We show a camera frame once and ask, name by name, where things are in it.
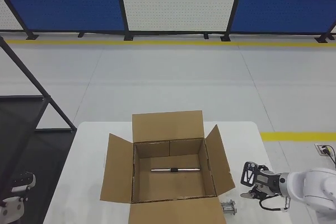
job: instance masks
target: blue wall panel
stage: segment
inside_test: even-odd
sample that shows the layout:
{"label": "blue wall panel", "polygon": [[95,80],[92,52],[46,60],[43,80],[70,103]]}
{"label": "blue wall panel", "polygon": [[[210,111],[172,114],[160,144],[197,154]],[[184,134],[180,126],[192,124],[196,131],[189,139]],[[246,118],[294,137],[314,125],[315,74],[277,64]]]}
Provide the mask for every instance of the blue wall panel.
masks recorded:
{"label": "blue wall panel", "polygon": [[118,0],[11,0],[31,30],[124,30]]}
{"label": "blue wall panel", "polygon": [[239,0],[232,32],[326,32],[336,0]]}

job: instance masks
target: box flap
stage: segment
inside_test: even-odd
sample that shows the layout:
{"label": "box flap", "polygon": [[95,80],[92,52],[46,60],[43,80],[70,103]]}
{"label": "box flap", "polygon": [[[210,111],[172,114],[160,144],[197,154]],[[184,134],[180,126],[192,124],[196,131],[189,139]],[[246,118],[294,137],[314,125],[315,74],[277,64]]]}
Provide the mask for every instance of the box flap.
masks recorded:
{"label": "box flap", "polygon": [[130,203],[133,144],[110,134],[100,200]]}
{"label": "box flap", "polygon": [[235,184],[230,174],[229,163],[218,125],[215,125],[206,138],[206,145],[216,192],[221,195],[233,189]]}
{"label": "box flap", "polygon": [[202,111],[132,115],[133,142],[204,138]]}
{"label": "box flap", "polygon": [[225,224],[219,199],[201,198],[132,204],[129,224]]}

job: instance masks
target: electrical outlet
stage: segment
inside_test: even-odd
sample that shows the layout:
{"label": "electrical outlet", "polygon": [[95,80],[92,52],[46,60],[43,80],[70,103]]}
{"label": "electrical outlet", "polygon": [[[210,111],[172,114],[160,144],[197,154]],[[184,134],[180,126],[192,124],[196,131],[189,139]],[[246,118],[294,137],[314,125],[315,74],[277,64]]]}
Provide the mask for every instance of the electrical outlet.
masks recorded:
{"label": "electrical outlet", "polygon": [[329,155],[327,155],[327,153],[323,152],[323,150],[325,150],[325,149],[330,150],[328,147],[325,147],[325,146],[326,146],[325,144],[315,144],[315,148],[318,151],[320,156],[329,156]]}

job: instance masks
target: white table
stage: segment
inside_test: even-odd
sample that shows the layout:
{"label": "white table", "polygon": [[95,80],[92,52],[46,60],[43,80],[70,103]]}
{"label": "white table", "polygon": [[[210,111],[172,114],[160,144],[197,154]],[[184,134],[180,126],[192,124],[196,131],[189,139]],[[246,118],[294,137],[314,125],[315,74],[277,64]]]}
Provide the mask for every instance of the white table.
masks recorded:
{"label": "white table", "polygon": [[[220,195],[221,202],[236,202],[237,214],[226,214],[227,223],[286,223],[288,213],[269,212],[258,200],[240,197],[248,187],[240,184],[245,162],[271,167],[258,127],[252,122],[204,122],[207,135],[218,124],[236,188]],[[131,122],[84,122],[78,127],[66,164],[44,223],[128,223],[129,204],[100,201],[109,133],[132,141]],[[264,202],[281,207],[282,198]]]}

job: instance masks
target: yellow floor line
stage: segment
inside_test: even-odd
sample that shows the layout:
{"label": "yellow floor line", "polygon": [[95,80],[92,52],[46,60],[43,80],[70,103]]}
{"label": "yellow floor line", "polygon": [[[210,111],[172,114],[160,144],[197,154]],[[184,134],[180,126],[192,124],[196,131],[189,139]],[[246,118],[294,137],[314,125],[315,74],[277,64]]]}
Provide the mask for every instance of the yellow floor line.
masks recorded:
{"label": "yellow floor line", "polygon": [[260,132],[264,142],[336,142],[335,132]]}
{"label": "yellow floor line", "polygon": [[175,41],[175,40],[6,40],[9,44],[39,45],[197,45],[197,46],[266,46],[266,47],[308,47],[336,48],[336,43],[294,43],[294,42],[221,42],[221,41]]}

